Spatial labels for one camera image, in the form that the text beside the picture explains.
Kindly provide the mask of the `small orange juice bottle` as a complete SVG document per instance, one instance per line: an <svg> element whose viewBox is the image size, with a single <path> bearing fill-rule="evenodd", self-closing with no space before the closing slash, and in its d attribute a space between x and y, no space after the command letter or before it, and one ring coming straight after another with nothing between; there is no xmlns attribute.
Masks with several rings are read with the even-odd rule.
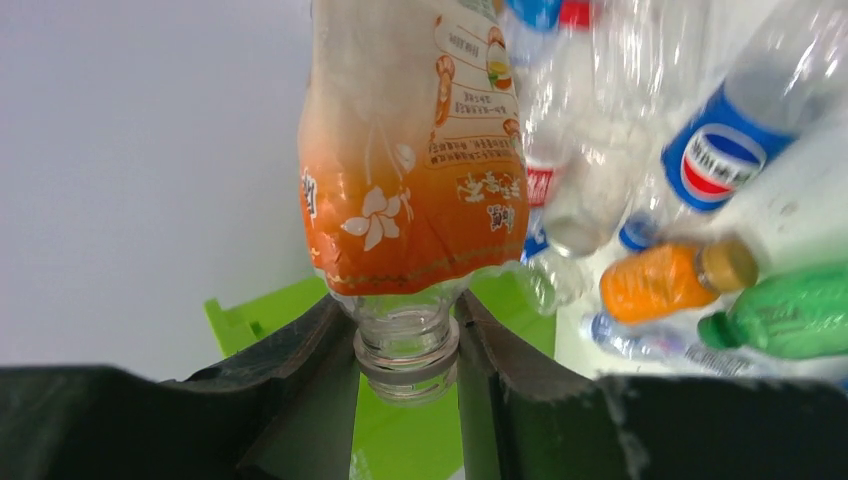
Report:
<svg viewBox="0 0 848 480"><path fill-rule="evenodd" d="M759 264L739 239L708 244L666 243L610 265L600 299L617 321L636 325L699 309L756 284Z"/></svg>

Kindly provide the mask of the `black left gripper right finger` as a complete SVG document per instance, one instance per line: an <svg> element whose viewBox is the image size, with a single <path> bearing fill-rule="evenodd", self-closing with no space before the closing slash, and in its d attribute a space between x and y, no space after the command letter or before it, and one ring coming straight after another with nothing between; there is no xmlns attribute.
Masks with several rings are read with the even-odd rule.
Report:
<svg viewBox="0 0 848 480"><path fill-rule="evenodd" d="M557 364L471 293L458 406L470 479L843 479L847 395L815 380L610 375Z"/></svg>

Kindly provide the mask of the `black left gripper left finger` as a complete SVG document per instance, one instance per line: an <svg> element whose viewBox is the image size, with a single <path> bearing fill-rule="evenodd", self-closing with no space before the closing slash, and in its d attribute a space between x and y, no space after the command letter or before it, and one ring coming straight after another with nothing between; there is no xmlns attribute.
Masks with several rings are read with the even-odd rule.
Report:
<svg viewBox="0 0 848 480"><path fill-rule="evenodd" d="M5 479L344 479L354 323L319 300L183 381L110 366L1 371Z"/></svg>

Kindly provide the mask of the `crushed orange label bottle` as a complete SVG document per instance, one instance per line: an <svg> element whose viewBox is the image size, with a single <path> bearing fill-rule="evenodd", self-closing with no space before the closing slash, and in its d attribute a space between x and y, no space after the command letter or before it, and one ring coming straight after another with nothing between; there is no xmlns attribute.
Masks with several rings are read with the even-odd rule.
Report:
<svg viewBox="0 0 848 480"><path fill-rule="evenodd" d="M519 108L491 1L315 1L298 131L317 275L366 368L459 350L474 274L515 263L528 225Z"/></svg>

